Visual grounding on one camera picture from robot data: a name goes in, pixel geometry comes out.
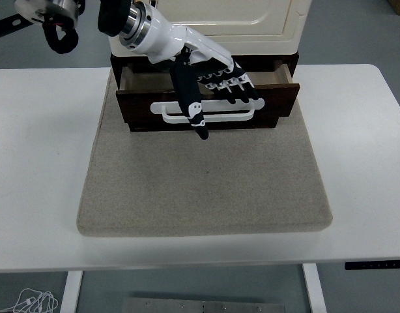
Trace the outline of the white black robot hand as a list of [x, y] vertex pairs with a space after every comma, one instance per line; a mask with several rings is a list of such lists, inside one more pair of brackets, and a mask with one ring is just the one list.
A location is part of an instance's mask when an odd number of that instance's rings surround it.
[[177, 94], [179, 108], [203, 140], [208, 138], [199, 85], [235, 104], [258, 100], [250, 78], [231, 52], [205, 35], [166, 20], [142, 1], [120, 1], [119, 33], [123, 46], [144, 54], [151, 64], [165, 67]]

